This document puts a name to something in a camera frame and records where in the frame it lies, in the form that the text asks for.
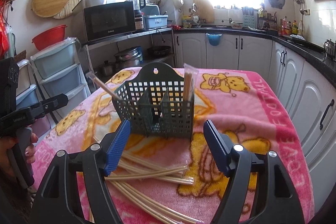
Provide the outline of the dark sleeve left forearm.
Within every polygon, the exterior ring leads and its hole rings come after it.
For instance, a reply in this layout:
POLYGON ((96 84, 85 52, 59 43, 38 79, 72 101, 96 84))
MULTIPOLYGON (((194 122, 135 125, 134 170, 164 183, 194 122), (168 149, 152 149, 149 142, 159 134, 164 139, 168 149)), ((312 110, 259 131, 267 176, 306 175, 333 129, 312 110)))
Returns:
POLYGON ((23 223, 29 223, 33 204, 31 195, 22 188, 11 167, 1 167, 1 189, 23 223))

